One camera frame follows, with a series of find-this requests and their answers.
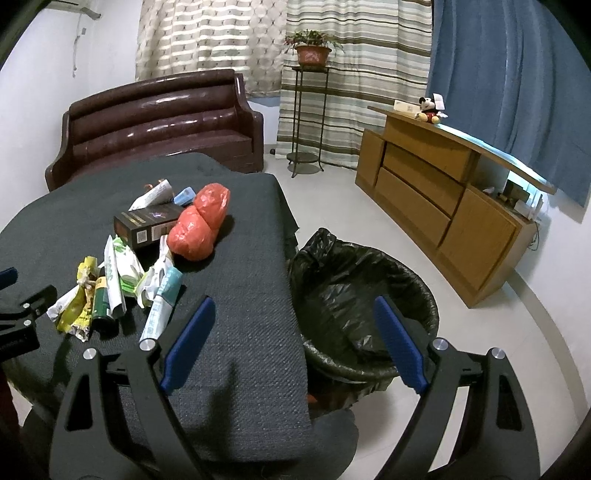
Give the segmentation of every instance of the striped curtain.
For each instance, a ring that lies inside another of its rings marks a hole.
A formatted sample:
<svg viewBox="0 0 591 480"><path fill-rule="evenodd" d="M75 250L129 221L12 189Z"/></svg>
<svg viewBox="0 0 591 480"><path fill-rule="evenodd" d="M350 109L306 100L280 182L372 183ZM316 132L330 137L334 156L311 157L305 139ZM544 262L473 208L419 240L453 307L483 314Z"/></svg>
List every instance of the striped curtain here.
<svg viewBox="0 0 591 480"><path fill-rule="evenodd" d="M233 68L250 95L277 96L286 7L286 0L144 0L136 80Z"/></svg>
<svg viewBox="0 0 591 480"><path fill-rule="evenodd" d="M330 53L322 161L356 167L365 128L384 124L368 105L394 100L418 103L425 94L431 54L431 0L288 0L287 33L319 30L334 35L343 51ZM294 85L285 61L281 85L277 154L291 151ZM317 152L324 75L304 74L300 151Z"/></svg>

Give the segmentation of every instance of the mickey mouse plush toy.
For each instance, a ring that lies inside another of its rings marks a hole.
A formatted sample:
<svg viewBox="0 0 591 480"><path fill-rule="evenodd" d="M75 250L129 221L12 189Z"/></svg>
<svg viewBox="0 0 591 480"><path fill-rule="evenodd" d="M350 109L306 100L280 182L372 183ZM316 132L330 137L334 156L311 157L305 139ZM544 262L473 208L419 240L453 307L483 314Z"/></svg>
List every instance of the mickey mouse plush toy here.
<svg viewBox="0 0 591 480"><path fill-rule="evenodd" d="M445 113L441 113L441 110L445 110L445 105L443 105L443 97L438 93L434 93L432 99L421 97L418 103L421 106L421 111L416 114L415 118L434 125L437 125L442 118L447 118Z"/></svg>

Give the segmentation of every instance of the cabinet drawer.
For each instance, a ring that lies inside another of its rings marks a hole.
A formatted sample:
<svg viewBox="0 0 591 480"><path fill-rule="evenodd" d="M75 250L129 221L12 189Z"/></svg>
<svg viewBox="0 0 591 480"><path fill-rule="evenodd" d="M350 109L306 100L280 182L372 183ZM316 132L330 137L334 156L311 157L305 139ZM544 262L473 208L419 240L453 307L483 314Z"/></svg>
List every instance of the cabinet drawer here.
<svg viewBox="0 0 591 480"><path fill-rule="evenodd" d="M457 181L465 181L472 169L472 150L425 128L388 118L384 138L428 161Z"/></svg>
<svg viewBox="0 0 591 480"><path fill-rule="evenodd" d="M455 212L464 187L427 162L389 143L384 167L415 187L449 216Z"/></svg>
<svg viewBox="0 0 591 480"><path fill-rule="evenodd" d="M429 200L385 168L379 169L375 193L399 210L430 242L439 244L449 218Z"/></svg>

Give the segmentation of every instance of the potted plant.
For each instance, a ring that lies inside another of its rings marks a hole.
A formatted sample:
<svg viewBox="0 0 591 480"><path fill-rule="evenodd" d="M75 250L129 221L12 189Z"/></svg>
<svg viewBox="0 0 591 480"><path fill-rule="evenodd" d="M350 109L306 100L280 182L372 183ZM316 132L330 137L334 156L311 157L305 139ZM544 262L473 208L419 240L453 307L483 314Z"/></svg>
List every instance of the potted plant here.
<svg viewBox="0 0 591 480"><path fill-rule="evenodd" d="M332 51L327 45L342 48L332 35L318 30L299 30L285 36L286 52L294 48L297 60L302 66L324 67L329 53Z"/></svg>

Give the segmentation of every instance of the dark gray tablecloth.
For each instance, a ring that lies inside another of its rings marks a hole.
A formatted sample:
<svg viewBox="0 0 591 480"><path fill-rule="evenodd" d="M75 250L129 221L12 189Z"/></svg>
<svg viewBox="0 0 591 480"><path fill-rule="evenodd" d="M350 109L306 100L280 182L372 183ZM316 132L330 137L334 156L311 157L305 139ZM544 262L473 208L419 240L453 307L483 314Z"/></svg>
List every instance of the dark gray tablecloth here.
<svg viewBox="0 0 591 480"><path fill-rule="evenodd" d="M275 177L238 174L201 154L156 158L80 177L25 207L0 233L0 270L19 282L0 292L0 309L51 283L59 295L74 286L86 255L102 261L113 214L127 210L144 184L167 178L175 191L219 182L231 191L221 240L209 259L176 258L186 291L172 322L202 293L217 305L216 325L186 386L170 397L181 424L206 459L266 461L303 456L310 446L306 363L291 306L285 246L297 225ZM157 246L139 257L147 267ZM136 345L147 317L133 302L120 334L87 343L37 320L38 350L4 363L15 386L56 413L82 352L103 354ZM121 390L132 437L143 443L131 395Z"/></svg>

